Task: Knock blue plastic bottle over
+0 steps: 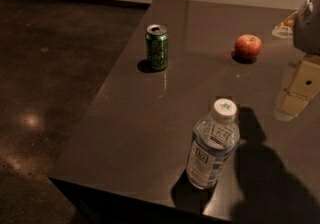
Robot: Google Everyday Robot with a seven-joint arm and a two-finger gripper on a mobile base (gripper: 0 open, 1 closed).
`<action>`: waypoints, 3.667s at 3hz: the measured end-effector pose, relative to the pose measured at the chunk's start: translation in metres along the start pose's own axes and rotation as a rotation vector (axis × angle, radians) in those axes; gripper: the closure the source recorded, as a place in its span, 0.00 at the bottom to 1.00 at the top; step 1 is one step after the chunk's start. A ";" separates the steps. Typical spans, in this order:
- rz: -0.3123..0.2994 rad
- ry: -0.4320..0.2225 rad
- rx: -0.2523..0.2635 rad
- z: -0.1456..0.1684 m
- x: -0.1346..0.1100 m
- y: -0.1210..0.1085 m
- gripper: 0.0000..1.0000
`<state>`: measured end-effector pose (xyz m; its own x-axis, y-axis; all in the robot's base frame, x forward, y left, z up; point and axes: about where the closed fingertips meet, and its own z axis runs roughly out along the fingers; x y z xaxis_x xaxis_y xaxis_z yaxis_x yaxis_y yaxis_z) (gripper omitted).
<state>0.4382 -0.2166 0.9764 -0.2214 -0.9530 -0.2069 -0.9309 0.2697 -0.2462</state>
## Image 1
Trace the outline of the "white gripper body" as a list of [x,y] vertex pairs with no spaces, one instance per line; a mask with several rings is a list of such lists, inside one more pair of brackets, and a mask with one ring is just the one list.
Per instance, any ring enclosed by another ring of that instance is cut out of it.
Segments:
[[293,27],[294,46],[307,54],[320,54],[320,0],[306,0]]

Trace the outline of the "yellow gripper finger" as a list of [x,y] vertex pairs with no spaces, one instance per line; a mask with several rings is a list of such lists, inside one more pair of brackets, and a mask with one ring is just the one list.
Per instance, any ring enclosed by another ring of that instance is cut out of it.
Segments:
[[320,56],[306,55],[298,63],[290,63],[284,73],[278,111],[297,117],[320,93]]

